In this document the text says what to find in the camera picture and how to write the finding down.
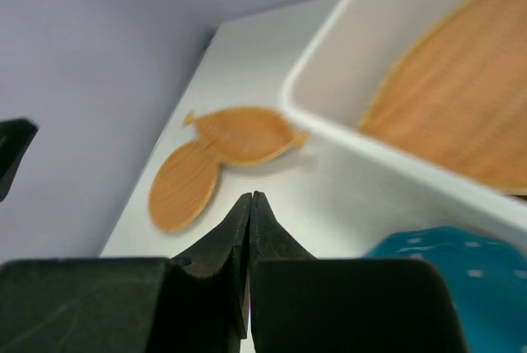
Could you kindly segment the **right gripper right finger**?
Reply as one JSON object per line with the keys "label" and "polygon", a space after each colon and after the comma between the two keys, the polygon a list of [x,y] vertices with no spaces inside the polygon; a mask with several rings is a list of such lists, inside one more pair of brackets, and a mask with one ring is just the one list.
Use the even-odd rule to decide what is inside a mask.
{"label": "right gripper right finger", "polygon": [[250,209],[251,332],[258,352],[465,352],[446,284],[407,258],[318,259]]}

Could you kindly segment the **leaf-shaped bamboo plate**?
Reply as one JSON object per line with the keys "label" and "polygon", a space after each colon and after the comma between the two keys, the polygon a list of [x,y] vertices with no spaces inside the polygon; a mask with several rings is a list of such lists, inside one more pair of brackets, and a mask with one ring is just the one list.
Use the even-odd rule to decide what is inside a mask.
{"label": "leaf-shaped bamboo plate", "polygon": [[211,199],[219,171],[218,160],[197,140],[173,151],[157,171],[149,193],[153,225],[172,233],[191,224]]}

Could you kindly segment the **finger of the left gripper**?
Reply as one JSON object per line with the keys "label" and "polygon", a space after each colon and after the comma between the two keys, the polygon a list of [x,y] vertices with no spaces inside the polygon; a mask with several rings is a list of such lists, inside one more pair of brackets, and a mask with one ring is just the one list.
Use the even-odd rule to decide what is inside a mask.
{"label": "finger of the left gripper", "polygon": [[21,159],[32,143],[39,127],[28,118],[14,118],[1,122],[0,201],[8,195]]}

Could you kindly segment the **boat-shaped woven basket plate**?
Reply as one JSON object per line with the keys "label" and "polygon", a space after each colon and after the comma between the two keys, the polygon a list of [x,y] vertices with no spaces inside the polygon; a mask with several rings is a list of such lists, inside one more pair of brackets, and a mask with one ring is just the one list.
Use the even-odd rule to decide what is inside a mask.
{"label": "boat-shaped woven basket plate", "polygon": [[309,137],[281,113],[260,106],[238,106],[204,115],[189,112],[182,122],[193,126],[201,142],[228,165],[258,165],[292,148],[301,148]]}

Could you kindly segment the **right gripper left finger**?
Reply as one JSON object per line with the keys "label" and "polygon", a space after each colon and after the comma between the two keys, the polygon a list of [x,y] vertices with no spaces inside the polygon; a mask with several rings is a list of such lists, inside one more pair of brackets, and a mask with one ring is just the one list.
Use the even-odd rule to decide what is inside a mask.
{"label": "right gripper left finger", "polygon": [[237,352],[247,336],[252,197],[173,258],[1,267],[4,352]]}

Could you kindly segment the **blue polka-dot ceramic plate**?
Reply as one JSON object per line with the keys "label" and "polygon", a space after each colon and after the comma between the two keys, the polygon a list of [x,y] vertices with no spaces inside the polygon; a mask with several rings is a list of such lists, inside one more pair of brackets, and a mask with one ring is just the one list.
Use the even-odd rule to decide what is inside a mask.
{"label": "blue polka-dot ceramic plate", "polygon": [[414,258],[445,279],[471,352],[526,351],[526,256],[452,226],[394,233],[367,258]]}

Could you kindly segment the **fan-shaped woven basket plate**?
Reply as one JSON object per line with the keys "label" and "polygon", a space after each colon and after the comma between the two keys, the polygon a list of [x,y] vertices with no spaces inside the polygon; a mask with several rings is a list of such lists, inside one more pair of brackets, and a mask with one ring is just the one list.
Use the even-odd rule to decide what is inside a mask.
{"label": "fan-shaped woven basket plate", "polygon": [[392,66],[358,131],[526,193],[526,0],[465,0]]}

